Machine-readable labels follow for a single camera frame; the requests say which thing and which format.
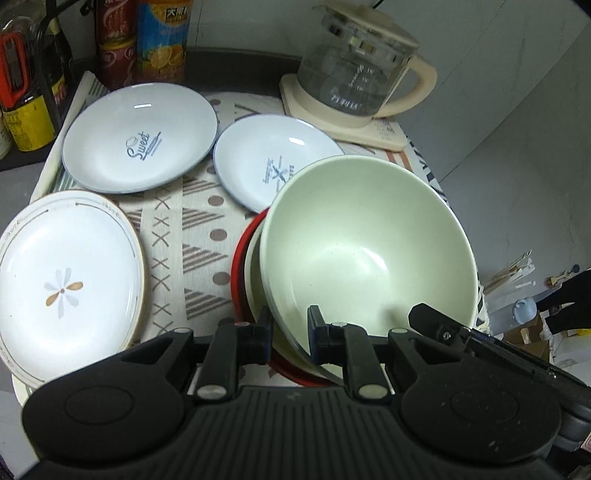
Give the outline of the pale green bowl front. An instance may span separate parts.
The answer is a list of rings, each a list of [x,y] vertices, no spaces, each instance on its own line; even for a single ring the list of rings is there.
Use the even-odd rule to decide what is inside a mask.
[[[232,264],[235,276],[236,310],[242,319],[256,323],[270,316],[269,301],[263,289],[263,275],[260,268],[259,245],[263,233],[263,221],[267,211],[259,213],[243,232]],[[304,387],[325,387],[342,385],[342,375],[331,373],[312,365],[304,354],[287,341],[280,326],[273,321],[273,345],[270,347],[270,368],[290,381]]]

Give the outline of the blue water bottle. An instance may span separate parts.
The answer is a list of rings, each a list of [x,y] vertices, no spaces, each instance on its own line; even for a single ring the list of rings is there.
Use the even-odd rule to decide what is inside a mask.
[[[504,334],[533,320],[538,313],[536,302],[527,297],[515,301],[490,315],[490,330],[493,336]]]

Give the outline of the red drink can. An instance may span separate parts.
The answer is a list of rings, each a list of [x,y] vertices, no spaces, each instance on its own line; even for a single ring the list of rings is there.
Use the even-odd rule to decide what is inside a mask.
[[[100,45],[131,39],[137,33],[137,2],[98,0],[94,5],[94,22]]]
[[[110,91],[130,86],[136,78],[136,38],[99,46],[101,82]]]

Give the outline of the small blue-rim bakery plate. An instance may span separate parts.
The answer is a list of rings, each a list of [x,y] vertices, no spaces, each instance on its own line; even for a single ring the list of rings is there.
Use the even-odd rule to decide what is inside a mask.
[[[342,148],[308,122],[257,114],[228,126],[213,149],[214,169],[236,202],[252,212],[270,207],[298,171],[342,154]]]

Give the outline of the large soy sauce bottle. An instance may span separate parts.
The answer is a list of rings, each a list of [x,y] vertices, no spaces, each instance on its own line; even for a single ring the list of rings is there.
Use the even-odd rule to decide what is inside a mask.
[[[31,152],[55,139],[55,127],[36,79],[30,16],[1,29],[1,110],[17,148]]]

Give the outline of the pale green bowl back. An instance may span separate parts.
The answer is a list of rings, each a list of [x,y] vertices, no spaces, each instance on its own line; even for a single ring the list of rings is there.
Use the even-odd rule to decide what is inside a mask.
[[[331,157],[276,195],[259,244],[263,290],[287,342],[308,354],[308,308],[384,336],[418,304],[467,327],[478,315],[476,261],[458,218],[393,163]]]

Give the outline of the patterned fringed cloth mat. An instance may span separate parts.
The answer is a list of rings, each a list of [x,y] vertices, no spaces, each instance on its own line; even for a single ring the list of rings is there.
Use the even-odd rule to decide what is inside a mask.
[[[82,190],[107,198],[131,222],[145,256],[146,292],[138,336],[129,347],[184,328],[211,334],[221,319],[236,318],[230,264],[240,236],[259,214],[236,202],[214,169],[214,146],[235,122],[221,125],[214,110],[218,127],[211,151],[176,180],[137,193],[98,193],[67,173],[62,146],[78,115],[110,93],[92,73],[83,75],[30,204],[49,194]]]

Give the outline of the red drink can upper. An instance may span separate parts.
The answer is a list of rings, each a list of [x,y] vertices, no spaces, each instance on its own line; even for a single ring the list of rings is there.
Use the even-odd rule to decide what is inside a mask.
[[[98,0],[94,5],[94,22],[100,45],[131,39],[137,33],[137,2]]]

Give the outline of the red and black bowl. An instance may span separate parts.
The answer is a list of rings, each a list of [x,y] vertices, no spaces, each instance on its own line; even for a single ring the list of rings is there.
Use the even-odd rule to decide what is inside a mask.
[[[245,257],[246,250],[249,247],[250,240],[256,228],[263,223],[266,217],[267,210],[254,216],[249,226],[240,236],[238,245],[233,254],[230,267],[230,293],[233,306],[235,307],[236,321],[256,323],[256,316],[250,312],[249,302],[247,302],[245,289]],[[271,348],[270,361],[267,363],[274,371],[283,375],[287,379],[294,381],[298,385],[304,387],[328,387],[334,386],[335,383],[325,378],[324,376],[315,373],[308,373],[303,368],[295,366],[283,357],[280,352],[276,351],[275,347]]]

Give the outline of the red drink can lower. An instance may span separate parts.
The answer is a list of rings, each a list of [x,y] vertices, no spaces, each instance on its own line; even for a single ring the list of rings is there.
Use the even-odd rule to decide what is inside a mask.
[[[136,78],[136,38],[99,46],[101,82],[110,91],[130,86]]]

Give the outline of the blue-rim Sweet plate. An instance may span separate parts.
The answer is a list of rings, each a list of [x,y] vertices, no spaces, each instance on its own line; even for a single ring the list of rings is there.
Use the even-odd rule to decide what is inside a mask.
[[[62,163],[88,190],[142,192],[176,180],[204,160],[217,127],[211,103],[189,88],[125,87],[96,100],[73,121]]]

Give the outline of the orange juice bottle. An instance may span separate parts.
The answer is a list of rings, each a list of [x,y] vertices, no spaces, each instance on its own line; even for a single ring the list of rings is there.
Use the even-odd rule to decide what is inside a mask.
[[[139,1],[137,78],[181,83],[184,79],[191,1]]]

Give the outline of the pale green bowl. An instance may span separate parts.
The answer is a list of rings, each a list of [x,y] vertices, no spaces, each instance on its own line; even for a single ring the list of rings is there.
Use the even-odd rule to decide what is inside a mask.
[[[263,290],[287,342],[308,354],[308,308],[384,336],[418,304],[467,327],[478,315],[476,261],[458,218],[393,163],[331,157],[276,195],[259,244]]]
[[[235,276],[236,310],[242,319],[256,323],[270,316],[269,301],[263,289],[263,275],[260,268],[259,245],[263,233],[263,221],[267,211],[259,213],[243,232],[232,264]],[[273,345],[270,347],[270,368],[290,381],[304,387],[325,387],[342,385],[342,375],[331,373],[312,365],[304,354],[287,341],[280,326],[273,321]]]

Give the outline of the black metal shelf rack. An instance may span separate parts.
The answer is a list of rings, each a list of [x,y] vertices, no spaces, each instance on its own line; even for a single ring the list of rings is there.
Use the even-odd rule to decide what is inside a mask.
[[[85,70],[95,71],[97,66],[97,44],[93,52],[81,59],[75,59],[71,46],[59,24],[59,16],[77,8],[82,17],[94,18],[96,1],[46,1],[45,15],[36,27],[34,36],[35,78],[43,96],[49,118],[58,133],[63,124],[63,109],[70,97],[57,101],[52,87],[63,78],[66,88],[76,88]]]

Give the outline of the large white flower plate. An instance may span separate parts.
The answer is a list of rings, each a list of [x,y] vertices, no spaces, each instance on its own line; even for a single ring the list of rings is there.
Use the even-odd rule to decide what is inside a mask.
[[[118,353],[138,336],[145,292],[125,214],[95,193],[49,194],[1,235],[1,359],[36,389]]]

